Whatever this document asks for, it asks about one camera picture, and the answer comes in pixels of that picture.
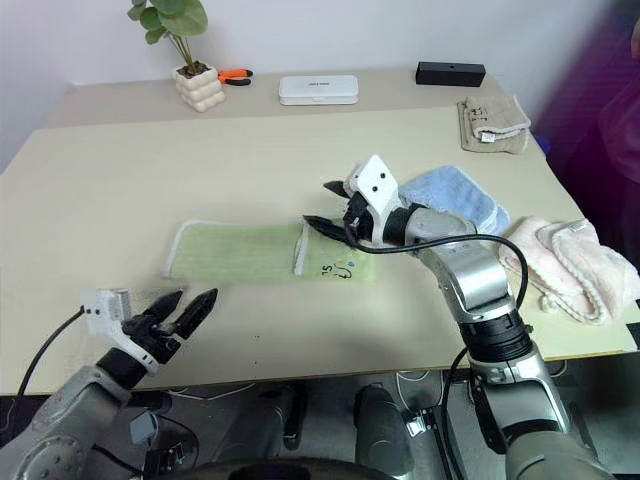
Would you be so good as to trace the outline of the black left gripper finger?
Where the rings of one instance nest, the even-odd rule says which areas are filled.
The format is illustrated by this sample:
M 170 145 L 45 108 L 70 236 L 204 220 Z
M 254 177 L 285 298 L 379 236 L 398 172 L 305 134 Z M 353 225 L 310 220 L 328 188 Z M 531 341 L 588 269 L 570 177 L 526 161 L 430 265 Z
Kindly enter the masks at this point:
M 174 291 L 157 298 L 144 312 L 144 325 L 153 327 L 163 323 L 176 309 L 182 291 Z
M 187 340 L 211 313 L 217 296 L 217 288 L 198 295 L 175 321 L 175 334 Z

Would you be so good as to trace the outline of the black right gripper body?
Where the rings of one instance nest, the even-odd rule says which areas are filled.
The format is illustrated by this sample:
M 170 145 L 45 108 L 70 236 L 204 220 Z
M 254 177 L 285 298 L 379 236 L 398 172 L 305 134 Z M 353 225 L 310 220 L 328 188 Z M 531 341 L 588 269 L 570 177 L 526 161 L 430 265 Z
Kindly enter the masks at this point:
M 346 243 L 349 246 L 356 246 L 361 241 L 373 243 L 374 222 L 368 206 L 362 195 L 354 195 L 347 203 L 342 220 Z

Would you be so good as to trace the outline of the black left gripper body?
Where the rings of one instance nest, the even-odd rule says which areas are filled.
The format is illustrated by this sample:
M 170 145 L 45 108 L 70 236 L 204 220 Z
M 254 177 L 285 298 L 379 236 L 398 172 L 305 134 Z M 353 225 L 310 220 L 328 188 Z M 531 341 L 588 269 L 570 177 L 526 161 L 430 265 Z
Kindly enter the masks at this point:
M 122 330 L 160 364 L 167 364 L 181 346 L 159 329 L 159 322 L 152 315 L 136 315 L 122 324 Z

